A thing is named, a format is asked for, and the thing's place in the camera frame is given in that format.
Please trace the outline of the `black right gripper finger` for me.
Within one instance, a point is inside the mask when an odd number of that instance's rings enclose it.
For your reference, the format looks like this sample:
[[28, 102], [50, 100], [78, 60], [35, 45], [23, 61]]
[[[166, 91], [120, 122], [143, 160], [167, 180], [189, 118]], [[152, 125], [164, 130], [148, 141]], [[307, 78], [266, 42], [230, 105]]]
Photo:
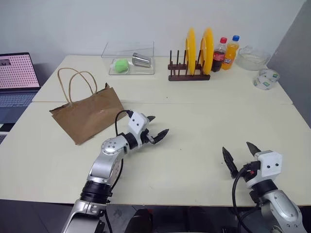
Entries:
[[223, 153], [224, 162], [230, 171], [231, 178], [235, 179], [239, 171], [234, 163], [234, 159], [231, 156], [230, 152], [225, 147], [222, 147], [222, 153]]
[[256, 154], [260, 152], [260, 149], [256, 145], [254, 145], [253, 143], [246, 142], [246, 144], [249, 148], [250, 153], [253, 155], [253, 157], [255, 157]]

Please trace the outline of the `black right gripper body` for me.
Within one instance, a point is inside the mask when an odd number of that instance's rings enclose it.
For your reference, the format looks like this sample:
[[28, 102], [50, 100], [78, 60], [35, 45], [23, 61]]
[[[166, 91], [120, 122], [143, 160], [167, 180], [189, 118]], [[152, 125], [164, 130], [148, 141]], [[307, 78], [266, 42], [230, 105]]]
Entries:
[[243, 166], [241, 176], [245, 182], [257, 176], [257, 171], [259, 170], [259, 161], [252, 161]]

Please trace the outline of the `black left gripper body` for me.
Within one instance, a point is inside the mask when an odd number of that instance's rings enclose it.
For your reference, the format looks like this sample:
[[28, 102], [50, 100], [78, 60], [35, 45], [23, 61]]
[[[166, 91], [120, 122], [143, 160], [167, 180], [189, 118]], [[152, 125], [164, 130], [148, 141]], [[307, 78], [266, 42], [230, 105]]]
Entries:
[[141, 132], [140, 139], [143, 144], [146, 144], [146, 143], [155, 144], [155, 139], [149, 135], [148, 129], [145, 129], [144, 131]]

